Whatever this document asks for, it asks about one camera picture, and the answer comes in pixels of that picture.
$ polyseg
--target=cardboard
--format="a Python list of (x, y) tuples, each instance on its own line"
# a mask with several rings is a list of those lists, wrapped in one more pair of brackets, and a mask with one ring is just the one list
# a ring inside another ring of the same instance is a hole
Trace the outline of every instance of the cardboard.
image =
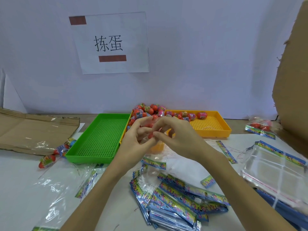
[(79, 127), (79, 118), (24, 114), (0, 108), (0, 149), (50, 155)]
[(283, 126), (275, 133), (308, 157), (308, 0), (304, 0), (277, 70), (273, 100)]

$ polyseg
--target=white paper sign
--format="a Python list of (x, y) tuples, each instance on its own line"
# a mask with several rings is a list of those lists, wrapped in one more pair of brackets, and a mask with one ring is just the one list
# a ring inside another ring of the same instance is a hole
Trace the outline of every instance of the white paper sign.
[(149, 72), (145, 12), (69, 19), (83, 74)]

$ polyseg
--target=dark red bar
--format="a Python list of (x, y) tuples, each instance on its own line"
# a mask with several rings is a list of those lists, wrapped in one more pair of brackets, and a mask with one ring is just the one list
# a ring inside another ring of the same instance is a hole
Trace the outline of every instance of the dark red bar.
[(85, 16), (73, 16), (69, 17), (71, 25), (85, 25), (87, 24)]
[(126, 62), (126, 55), (98, 56), (99, 62)]

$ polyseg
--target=person's right hand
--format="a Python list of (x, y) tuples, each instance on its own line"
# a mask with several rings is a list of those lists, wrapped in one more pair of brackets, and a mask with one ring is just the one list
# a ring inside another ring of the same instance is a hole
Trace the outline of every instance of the person's right hand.
[[(164, 134), (168, 129), (171, 129), (168, 135)], [(195, 161), (199, 161), (204, 152), (211, 148), (186, 120), (162, 117), (154, 124), (152, 130), (156, 138), (177, 154)]]

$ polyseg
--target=person's left hand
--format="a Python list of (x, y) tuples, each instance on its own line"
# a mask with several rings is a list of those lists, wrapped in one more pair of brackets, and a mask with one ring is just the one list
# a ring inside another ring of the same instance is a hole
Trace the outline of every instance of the person's left hand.
[(158, 139), (155, 137), (143, 144), (139, 143), (144, 137), (152, 133), (152, 128), (140, 126), (150, 123), (152, 119), (152, 116), (137, 119), (125, 133), (122, 144), (113, 161), (110, 163), (110, 166), (119, 169), (120, 174), (126, 174), (128, 170), (141, 161), (142, 157), (144, 157), (151, 147), (157, 144)]

